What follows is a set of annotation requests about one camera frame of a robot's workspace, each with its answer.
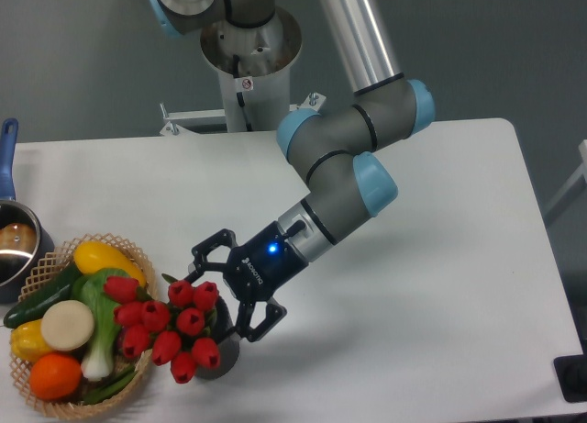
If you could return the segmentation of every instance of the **light blue joint cap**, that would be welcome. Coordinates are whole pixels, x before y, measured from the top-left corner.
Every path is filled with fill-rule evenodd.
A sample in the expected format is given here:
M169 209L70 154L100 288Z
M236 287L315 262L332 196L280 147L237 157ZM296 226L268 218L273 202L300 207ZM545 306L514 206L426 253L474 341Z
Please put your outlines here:
M356 156L352 160L352 168L369 215L377 217L397 197L395 181L370 152Z
M415 95L415 122L411 134L413 136L434 122L437 110L434 106L434 98L424 83L416 79L410 79L407 82L412 86Z
M279 124L279 127L277 128L277 144L282 150L286 160L288 160L290 143L294 138L295 131L297 131L308 118L313 116L320 116L320 114L312 108L300 108L285 116L282 123Z
M175 29L171 22L169 22L169 19L165 16L165 13L163 13L163 9L159 5L159 2L157 0L149 1L150 6L153 8L153 12L155 12L155 16L161 24L161 28L163 28L165 34L171 38L179 38L182 34Z

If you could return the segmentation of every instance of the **yellow squash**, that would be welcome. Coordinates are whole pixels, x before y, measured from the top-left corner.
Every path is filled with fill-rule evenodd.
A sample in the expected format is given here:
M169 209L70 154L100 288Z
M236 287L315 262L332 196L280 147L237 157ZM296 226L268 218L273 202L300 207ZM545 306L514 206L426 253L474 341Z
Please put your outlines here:
M41 320L26 322L10 334L10 348L23 361L36 362L45 354L54 351L40 333Z
M83 274L96 273L107 268L120 269L128 273L131 278L136 279L141 287L147 283L145 275L139 267L120 250L103 242L83 242L75 249L73 261Z

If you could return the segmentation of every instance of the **metal screw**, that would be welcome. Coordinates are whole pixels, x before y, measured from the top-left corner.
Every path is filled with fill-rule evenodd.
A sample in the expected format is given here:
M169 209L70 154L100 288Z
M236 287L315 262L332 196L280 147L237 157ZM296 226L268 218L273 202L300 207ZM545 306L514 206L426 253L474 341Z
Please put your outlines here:
M318 98L318 93L310 93L310 106L316 106Z
M173 122L171 122L169 120L169 114L167 114L167 110L165 109L165 105L161 102L159 104L159 107L161 108L161 113L163 114L163 122L165 122L165 124L171 124L172 126L172 134L174 136L177 136L180 133L180 130L177 128L177 125Z

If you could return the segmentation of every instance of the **red tulip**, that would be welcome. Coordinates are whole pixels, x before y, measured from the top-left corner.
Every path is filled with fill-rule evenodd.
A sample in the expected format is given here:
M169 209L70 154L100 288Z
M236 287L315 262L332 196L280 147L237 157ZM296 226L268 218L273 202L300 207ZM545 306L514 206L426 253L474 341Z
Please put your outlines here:
M175 331L163 331L155 339L151 359L157 366L170 362L182 348L182 338Z
M218 299L218 288L216 284L205 282L194 289L194 304L202 311L214 308Z
M122 353L127 359L134 359L150 346L149 331L142 324L127 329L122 341Z
M114 309L114 321L123 327L140 324L142 321L143 303L132 301Z
M195 374L195 361L188 351L178 353L172 360L172 375L178 384L187 384Z
M170 284L167 294L175 306L187 306L192 303L194 288L187 281L176 281Z
M220 351L213 339L200 338L192 347L192 357L198 365L209 370L220 366Z
M186 308L183 312L181 312L177 317L177 321L175 322L177 329L179 329L182 333L187 334L188 336L196 336L204 329L204 325L204 313L193 307Z
M167 327L172 315L169 308L162 302L147 301L143 303L141 316L143 325L148 331L159 333Z
M119 304L127 304L137 299L138 281L125 276L108 276L104 293Z

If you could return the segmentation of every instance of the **saucepan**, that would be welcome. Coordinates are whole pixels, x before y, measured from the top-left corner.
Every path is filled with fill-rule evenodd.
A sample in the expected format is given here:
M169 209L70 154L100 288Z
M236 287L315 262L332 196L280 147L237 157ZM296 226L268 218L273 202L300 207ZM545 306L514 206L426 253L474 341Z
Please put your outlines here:
M30 271L54 249L37 216L16 201L12 163L17 133L18 121L5 120L0 134L0 304L18 300Z

